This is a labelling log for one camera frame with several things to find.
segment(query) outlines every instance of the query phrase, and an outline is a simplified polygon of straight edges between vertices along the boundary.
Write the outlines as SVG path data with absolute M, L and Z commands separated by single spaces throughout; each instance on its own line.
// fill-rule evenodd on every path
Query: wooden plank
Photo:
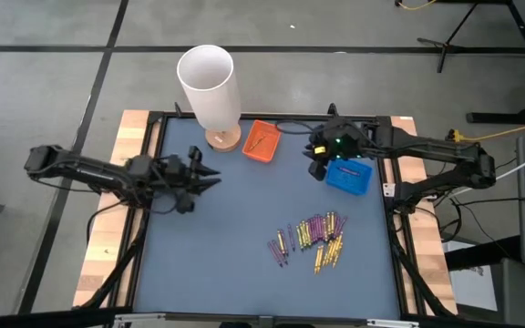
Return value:
M 147 110 L 125 110 L 123 112 L 110 157 L 111 163 L 123 165 L 127 159 L 141 152 L 148 115 Z M 116 202 L 118 200 L 112 194 L 103 194 L 100 196 L 98 208 L 102 209 Z M 127 207 L 117 206 L 95 218 L 73 305 L 81 305 L 88 301 L 115 267 L 126 216 Z
M 417 127 L 415 121 L 409 117 L 392 117 L 392 125 L 397 128 L 402 128 L 411 135 L 417 134 Z M 400 176 L 403 181 L 418 182 L 427 178 L 425 172 L 425 163 L 422 159 L 403 157 L 398 159 L 400 166 Z M 392 177 L 391 166 L 386 166 L 386 176 L 389 181 L 394 181 Z M 420 201 L 418 207 L 430 210 L 433 213 L 435 209 L 433 205 L 426 200 Z M 438 233 L 437 220 L 429 213 L 417 210 L 414 214 L 408 216 L 410 219 L 410 228 L 412 230 L 412 239 L 415 246 L 415 253 L 417 255 L 418 271 L 422 275 L 425 282 L 431 288 L 433 293 L 440 299 L 445 307 L 453 313 L 457 313 L 457 305 L 453 296 L 453 288 L 451 280 L 448 276 L 447 262 L 445 261 L 445 253 L 441 243 L 441 238 Z M 404 245 L 404 240 L 401 234 L 398 234 L 401 242 Z M 412 300 L 408 302 L 408 310 L 411 313 L 417 312 L 416 304 L 414 303 L 414 291 L 412 283 L 406 271 L 403 270 L 405 281 L 405 291 L 407 299 Z M 427 313 L 433 313 L 427 306 Z

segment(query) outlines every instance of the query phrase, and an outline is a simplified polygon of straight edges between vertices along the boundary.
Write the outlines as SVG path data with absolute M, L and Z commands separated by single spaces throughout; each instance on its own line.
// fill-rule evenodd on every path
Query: wooden base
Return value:
M 219 152 L 235 150 L 241 143 L 241 127 L 237 124 L 234 128 L 224 132 L 206 130 L 206 140 L 210 146 Z

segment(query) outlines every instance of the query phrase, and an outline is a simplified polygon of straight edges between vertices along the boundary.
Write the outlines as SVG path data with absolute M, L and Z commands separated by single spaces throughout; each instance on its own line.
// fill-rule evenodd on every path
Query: purple crayon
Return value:
M 282 268 L 283 264 L 281 263 L 281 259 L 279 258 L 279 255 L 277 255 L 277 253 L 274 252 L 274 248 L 273 248 L 271 242 L 269 241 L 266 244 L 267 244 L 267 246 L 269 246 L 269 250 L 271 250 L 271 253 L 273 254 L 274 260 L 277 261 L 277 263 L 279 263 L 279 266 Z
M 317 225 L 315 223 L 315 217 L 311 218 L 311 226 L 314 227 L 314 242 L 317 241 Z
M 286 265 L 289 265 L 289 262 L 287 262 L 287 259 L 284 258 L 284 255 L 281 253 L 281 249 L 279 249 L 279 245 L 277 245 L 277 242 L 275 240 L 272 241 L 274 252 L 276 252 L 279 255 L 279 259 L 283 261 Z
M 309 226 L 309 239 L 310 242 L 313 244 L 314 243 L 314 225 L 313 225 L 313 221 L 311 219 L 307 219 L 307 225 Z
M 342 232 L 346 221 L 347 221 L 347 217 L 344 217 L 343 219 L 339 221 L 339 226 L 337 227 L 337 230 L 335 231 L 336 236 L 339 236 L 339 234 Z
M 320 215 L 317 219 L 319 221 L 319 239 L 324 241 L 324 218 Z
M 309 219 L 309 224 L 311 227 L 311 243 L 315 242 L 315 222 L 314 218 Z
M 289 231 L 289 239 L 291 240 L 291 247 L 295 251 L 295 237 L 293 237 L 293 230 L 291 229 L 291 224 L 287 224 L 287 230 Z
M 319 241 L 319 220 L 317 215 L 314 216 L 314 225 L 315 225 L 315 241 Z
M 320 220 L 321 220 L 321 217 L 319 215 L 315 215 L 315 241 L 321 240 Z
M 337 212 L 334 212 L 334 216 L 335 216 L 334 236 L 337 236 L 337 232 L 339 231 L 339 225 L 342 219 L 340 219 L 339 214 L 337 214 Z

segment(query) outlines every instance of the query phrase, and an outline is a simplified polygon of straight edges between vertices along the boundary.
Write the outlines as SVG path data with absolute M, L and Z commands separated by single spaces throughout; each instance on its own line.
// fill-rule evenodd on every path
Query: concrete floor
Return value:
M 411 5 L 421 3 L 407 1 Z M 0 0 L 0 45 L 107 43 L 119 0 Z M 525 0 L 516 1 L 525 20 Z M 118 45 L 419 46 L 444 40 L 468 5 L 431 5 L 408 12 L 382 0 L 131 0 Z M 509 11 L 480 5 L 459 32 L 464 46 L 524 46 Z M 115 54 L 83 153 L 108 159 L 123 109 L 189 110 L 175 76 L 181 54 Z M 346 114 L 415 117 L 423 136 L 450 128 L 467 136 L 506 126 L 470 125 L 469 111 L 516 112 L 525 107 L 525 56 L 451 56 L 442 74 L 436 56 L 234 54 L 243 111 L 324 113 L 335 102 Z M 101 54 L 0 53 L 0 314 L 11 313 L 54 191 L 23 171 L 29 148 L 69 147 L 87 104 Z M 484 142 L 503 163 L 514 136 Z M 427 162 L 427 171 L 440 170 Z M 461 200 L 516 195 L 516 180 L 472 191 Z M 98 197 L 71 194 L 36 299 L 35 311 L 68 309 L 85 253 L 85 227 Z M 494 238 L 519 231 L 515 203 L 476 205 Z M 440 207 L 442 221 L 452 220 Z M 461 235 L 487 241 L 464 214 Z

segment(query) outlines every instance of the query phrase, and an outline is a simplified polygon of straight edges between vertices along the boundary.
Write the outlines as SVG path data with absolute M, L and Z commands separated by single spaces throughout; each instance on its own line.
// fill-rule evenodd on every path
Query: white lamp shade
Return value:
M 178 62 L 178 78 L 198 123 L 223 132 L 238 124 L 241 100 L 230 54 L 219 46 L 196 46 Z

